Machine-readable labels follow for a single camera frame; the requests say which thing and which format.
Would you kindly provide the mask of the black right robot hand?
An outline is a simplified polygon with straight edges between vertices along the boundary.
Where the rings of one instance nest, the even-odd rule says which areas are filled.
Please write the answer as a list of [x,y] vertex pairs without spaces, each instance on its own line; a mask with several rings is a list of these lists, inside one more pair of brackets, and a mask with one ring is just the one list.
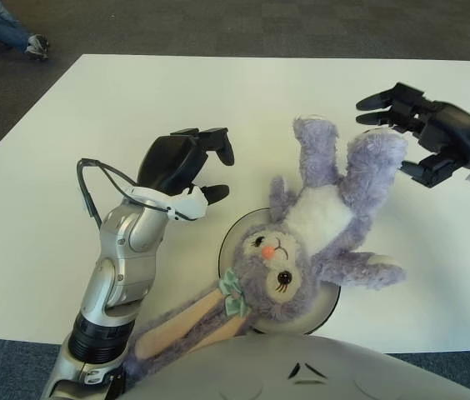
[[419,162],[402,162],[400,170],[426,188],[450,178],[460,168],[470,170],[470,113],[449,102],[429,100],[424,92],[398,82],[356,104],[364,125],[387,125],[410,132],[430,152]]

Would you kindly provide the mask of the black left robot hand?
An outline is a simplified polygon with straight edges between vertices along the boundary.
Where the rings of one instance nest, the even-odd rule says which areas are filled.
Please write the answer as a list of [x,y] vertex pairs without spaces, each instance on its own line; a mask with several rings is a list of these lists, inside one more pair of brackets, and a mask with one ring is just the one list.
[[227,128],[204,131],[186,128],[158,137],[142,160],[137,185],[170,196],[177,195],[193,187],[193,180],[207,161],[209,152],[216,153],[227,166],[234,164]]

